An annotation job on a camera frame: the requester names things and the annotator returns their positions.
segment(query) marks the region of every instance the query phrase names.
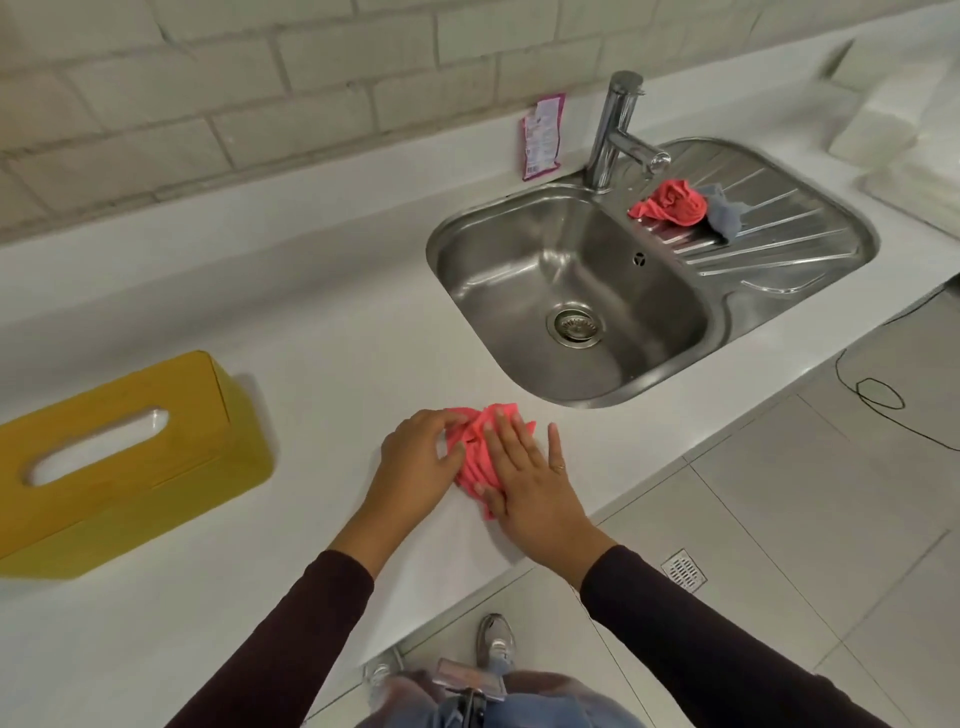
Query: brick wall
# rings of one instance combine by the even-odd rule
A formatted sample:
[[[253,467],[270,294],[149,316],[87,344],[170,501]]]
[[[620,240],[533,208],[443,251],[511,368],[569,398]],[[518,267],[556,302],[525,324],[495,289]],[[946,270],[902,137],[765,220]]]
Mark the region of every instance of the brick wall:
[[[0,0],[0,231],[933,0]]]

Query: stainless steel sink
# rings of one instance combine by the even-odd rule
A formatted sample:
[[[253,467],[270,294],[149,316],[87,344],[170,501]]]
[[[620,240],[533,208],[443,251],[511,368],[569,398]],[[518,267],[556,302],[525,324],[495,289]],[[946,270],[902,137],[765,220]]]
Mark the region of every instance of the stainless steel sink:
[[[666,177],[746,202],[728,243],[706,226],[635,222],[662,178],[635,164],[610,192],[574,175],[442,224],[427,260],[504,372],[567,406],[634,397],[876,254],[868,225],[773,161],[730,142],[664,145]]]

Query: gray sneaker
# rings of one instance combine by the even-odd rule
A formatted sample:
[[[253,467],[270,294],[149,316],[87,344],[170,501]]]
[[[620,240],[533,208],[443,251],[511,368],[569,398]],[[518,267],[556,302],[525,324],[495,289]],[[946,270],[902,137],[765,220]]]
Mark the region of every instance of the gray sneaker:
[[[371,694],[374,694],[380,691],[388,677],[396,675],[402,670],[403,658],[400,657],[396,647],[391,647],[363,666],[363,681],[370,689]]]
[[[491,659],[501,659],[513,669],[515,657],[516,638],[507,618],[486,615],[477,628],[477,666],[487,669]]]

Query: blue jeans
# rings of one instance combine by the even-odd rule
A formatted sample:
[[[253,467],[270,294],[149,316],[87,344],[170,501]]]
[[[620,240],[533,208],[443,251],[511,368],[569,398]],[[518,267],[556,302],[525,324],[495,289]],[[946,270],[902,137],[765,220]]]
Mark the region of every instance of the blue jeans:
[[[487,705],[486,728],[644,728],[621,705],[566,675],[512,671],[497,659],[489,670],[503,677],[508,695]],[[357,728],[463,728],[457,698],[425,670],[388,678],[371,703],[373,713]]]

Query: faucet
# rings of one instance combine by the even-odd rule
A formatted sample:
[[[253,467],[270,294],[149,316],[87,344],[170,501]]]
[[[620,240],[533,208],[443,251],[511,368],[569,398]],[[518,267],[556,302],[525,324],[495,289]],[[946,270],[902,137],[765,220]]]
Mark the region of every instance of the faucet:
[[[633,71],[617,71],[610,78],[607,101],[587,168],[584,184],[593,192],[609,192],[613,163],[622,152],[647,170],[652,177],[670,164],[670,155],[627,133],[636,99],[643,95],[643,77]]]

